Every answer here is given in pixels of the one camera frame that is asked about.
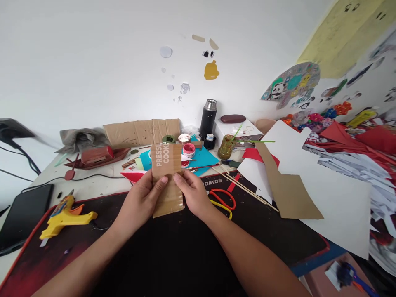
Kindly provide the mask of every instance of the glue gun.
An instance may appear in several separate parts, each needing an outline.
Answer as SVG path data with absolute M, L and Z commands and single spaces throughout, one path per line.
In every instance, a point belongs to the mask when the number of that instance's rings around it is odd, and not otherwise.
M 370 297 L 380 297 L 368 284 L 361 280 L 351 264 L 344 262 L 337 271 L 337 278 L 341 286 L 354 285 L 360 291 L 366 292 Z
M 59 202 L 47 222 L 47 229 L 41 233 L 41 240 L 49 239 L 58 235 L 65 226 L 88 225 L 90 221 L 98 217 L 96 212 L 80 215 L 84 204 L 72 210 L 71 207 L 74 204 L 73 192 L 74 190 Z

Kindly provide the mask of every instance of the hand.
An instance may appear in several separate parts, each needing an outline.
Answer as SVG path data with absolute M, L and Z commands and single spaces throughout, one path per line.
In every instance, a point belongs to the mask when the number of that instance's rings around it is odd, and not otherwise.
M 186 197 L 191 212 L 201 220 L 205 215 L 216 209 L 210 202 L 201 179 L 191 171 L 184 170 L 183 176 L 176 173 L 173 179 Z
M 120 213 L 111 226 L 124 239 L 129 239 L 154 212 L 157 199 L 168 182 L 168 178 L 163 176 L 153 186 L 153 175 L 151 169 L 132 186 Z

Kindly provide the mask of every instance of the mouse pad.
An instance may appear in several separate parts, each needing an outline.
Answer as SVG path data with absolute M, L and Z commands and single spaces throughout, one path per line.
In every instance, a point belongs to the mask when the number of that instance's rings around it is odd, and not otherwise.
M 237 171 L 230 173 L 232 177 L 237 174 Z M 282 219 L 279 213 L 237 186 L 231 189 L 231 182 L 223 176 L 212 175 L 202 181 L 207 190 L 232 191 L 236 200 L 232 221 L 288 266 L 327 251 L 327 243 L 311 228 L 299 220 Z M 239 182 L 256 191 L 243 177 Z M 232 205 L 226 194 L 217 194 Z M 84 203 L 82 214 L 97 212 L 97 226 L 106 228 L 117 217 L 126 195 L 78 201 L 74 207 Z M 90 225 L 66 226 L 45 247 L 40 247 L 39 236 L 46 229 L 52 211 L 53 208 L 46 213 L 25 243 L 0 288 L 0 297 L 31 296 L 105 232 Z M 217 239 L 187 206 L 183 211 L 149 219 L 113 258 L 92 293 L 92 296 L 126 295 L 246 296 Z

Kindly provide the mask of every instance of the finger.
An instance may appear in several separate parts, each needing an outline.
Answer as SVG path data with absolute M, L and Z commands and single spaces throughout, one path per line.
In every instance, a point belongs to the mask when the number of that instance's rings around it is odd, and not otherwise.
M 187 194 L 191 190 L 191 187 L 187 184 L 186 180 L 179 173 L 176 173 L 173 176 L 173 180 L 174 183 L 180 188 L 180 190 L 184 194 Z
M 167 176 L 161 177 L 160 180 L 156 182 L 150 193 L 146 196 L 146 199 L 157 201 L 159 195 L 165 189 L 167 183 L 168 183 L 168 177 Z
M 193 174 L 190 170 L 184 170 L 183 177 L 186 179 L 187 183 L 190 186 L 193 186 L 196 183 L 201 182 L 201 179 L 195 174 Z
M 153 174 L 151 169 L 139 179 L 139 181 L 136 183 L 136 186 L 146 188 L 148 190 L 153 188 Z

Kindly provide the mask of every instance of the black tablet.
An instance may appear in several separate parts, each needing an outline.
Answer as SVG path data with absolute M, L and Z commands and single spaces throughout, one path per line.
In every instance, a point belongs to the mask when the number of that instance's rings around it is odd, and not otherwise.
M 48 210 L 53 188 L 53 184 L 48 184 L 15 198 L 0 231 L 0 256 L 23 246 Z

